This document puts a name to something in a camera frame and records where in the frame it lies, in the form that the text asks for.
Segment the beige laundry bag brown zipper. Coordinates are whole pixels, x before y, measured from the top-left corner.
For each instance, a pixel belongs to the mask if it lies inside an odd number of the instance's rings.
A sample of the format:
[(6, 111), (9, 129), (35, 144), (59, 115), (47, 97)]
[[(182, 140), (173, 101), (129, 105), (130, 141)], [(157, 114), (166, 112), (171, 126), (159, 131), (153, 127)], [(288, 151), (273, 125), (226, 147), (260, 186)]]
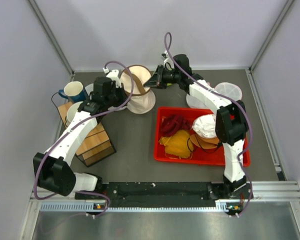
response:
[(130, 65), (128, 69), (132, 74), (133, 84), (127, 70), (124, 70), (120, 76), (126, 95), (128, 96), (132, 92), (132, 96), (127, 103), (127, 109), (134, 114), (145, 114), (156, 103), (154, 92), (150, 87), (144, 87), (152, 74), (147, 67), (139, 64)]

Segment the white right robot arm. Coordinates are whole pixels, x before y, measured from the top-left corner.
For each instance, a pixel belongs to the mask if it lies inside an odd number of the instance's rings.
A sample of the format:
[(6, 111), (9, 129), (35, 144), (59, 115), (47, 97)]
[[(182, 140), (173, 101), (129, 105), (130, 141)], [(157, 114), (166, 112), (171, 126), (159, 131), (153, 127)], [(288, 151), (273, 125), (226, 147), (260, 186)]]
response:
[(143, 86), (166, 89), (168, 84), (177, 84), (181, 90), (200, 100), (215, 114), (215, 133), (222, 142), (225, 159), (223, 192), (227, 197), (235, 198), (247, 186), (243, 154), (249, 123), (245, 105), (241, 100), (234, 101), (221, 95), (201, 75), (193, 73), (185, 54), (175, 55), (172, 61), (172, 69), (158, 65)]

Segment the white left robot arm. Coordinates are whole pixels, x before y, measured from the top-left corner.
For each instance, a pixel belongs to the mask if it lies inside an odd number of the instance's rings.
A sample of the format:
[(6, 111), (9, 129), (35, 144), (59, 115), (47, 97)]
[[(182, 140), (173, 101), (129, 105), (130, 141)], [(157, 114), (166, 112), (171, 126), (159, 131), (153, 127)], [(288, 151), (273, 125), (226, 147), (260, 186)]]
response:
[(101, 119), (129, 101), (119, 78), (119, 70), (106, 69), (105, 72), (105, 77), (96, 78), (91, 97), (80, 104), (59, 139), (45, 153), (38, 152), (34, 156), (33, 193), (36, 199), (40, 199), (38, 188), (65, 197), (82, 191), (95, 199), (103, 194), (104, 187), (97, 176), (75, 173), (70, 165), (87, 135), (97, 127)]

